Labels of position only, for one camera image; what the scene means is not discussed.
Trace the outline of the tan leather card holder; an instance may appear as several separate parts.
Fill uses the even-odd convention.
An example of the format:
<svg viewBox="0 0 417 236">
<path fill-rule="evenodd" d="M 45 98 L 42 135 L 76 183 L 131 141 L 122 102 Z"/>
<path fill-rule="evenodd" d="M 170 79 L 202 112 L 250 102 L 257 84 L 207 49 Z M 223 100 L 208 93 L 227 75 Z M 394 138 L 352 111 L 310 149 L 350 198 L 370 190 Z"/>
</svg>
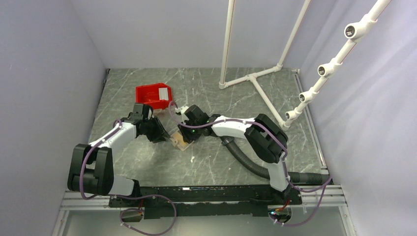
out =
<svg viewBox="0 0 417 236">
<path fill-rule="evenodd" d="M 187 150 L 194 143 L 193 141 L 191 143 L 185 142 L 179 131 L 176 131 L 170 135 L 170 141 L 175 148 L 181 151 Z"/>
</svg>

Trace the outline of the red plastic bin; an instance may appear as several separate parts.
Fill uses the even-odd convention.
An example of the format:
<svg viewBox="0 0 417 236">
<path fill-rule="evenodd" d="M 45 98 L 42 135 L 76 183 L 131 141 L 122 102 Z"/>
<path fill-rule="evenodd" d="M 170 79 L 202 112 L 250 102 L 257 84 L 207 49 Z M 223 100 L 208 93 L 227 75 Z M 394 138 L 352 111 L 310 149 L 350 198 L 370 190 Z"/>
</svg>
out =
<svg viewBox="0 0 417 236">
<path fill-rule="evenodd" d="M 168 88 L 169 101 L 159 100 L 159 88 Z M 137 86 L 136 92 L 136 103 L 143 103 L 150 105 L 154 110 L 166 109 L 169 103 L 173 100 L 172 88 L 165 83 L 156 83 L 151 85 Z"/>
</svg>

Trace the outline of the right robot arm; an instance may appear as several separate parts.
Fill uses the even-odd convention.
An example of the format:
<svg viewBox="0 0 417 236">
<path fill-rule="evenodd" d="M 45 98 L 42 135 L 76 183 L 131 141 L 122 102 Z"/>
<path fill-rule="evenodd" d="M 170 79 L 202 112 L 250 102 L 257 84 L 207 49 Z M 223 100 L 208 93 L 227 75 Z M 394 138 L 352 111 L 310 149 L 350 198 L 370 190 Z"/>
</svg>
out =
<svg viewBox="0 0 417 236">
<path fill-rule="evenodd" d="M 204 119 L 202 124 L 190 125 L 178 122 L 181 127 L 201 131 L 209 130 L 215 136 L 242 138 L 249 142 L 257 156 L 266 163 L 269 174 L 271 198 L 277 204 L 283 204 L 290 197 L 288 174 L 284 168 L 284 158 L 288 155 L 288 136 L 264 114 L 255 118 L 228 118 L 214 116 Z"/>
</svg>

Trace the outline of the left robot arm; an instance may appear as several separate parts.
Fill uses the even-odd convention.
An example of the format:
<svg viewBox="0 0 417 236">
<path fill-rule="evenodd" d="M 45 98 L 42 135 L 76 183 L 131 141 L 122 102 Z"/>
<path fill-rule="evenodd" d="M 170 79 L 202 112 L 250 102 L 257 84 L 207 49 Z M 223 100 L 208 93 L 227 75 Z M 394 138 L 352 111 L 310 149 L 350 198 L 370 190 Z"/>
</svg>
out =
<svg viewBox="0 0 417 236">
<path fill-rule="evenodd" d="M 144 135 L 152 143 L 168 140 L 169 135 L 150 105 L 136 103 L 127 117 L 114 121 L 113 128 L 89 144 L 74 147 L 67 180 L 70 191 L 83 199 L 95 196 L 122 196 L 130 207 L 141 200 L 140 184 L 114 172 L 113 156 L 137 137 Z"/>
</svg>

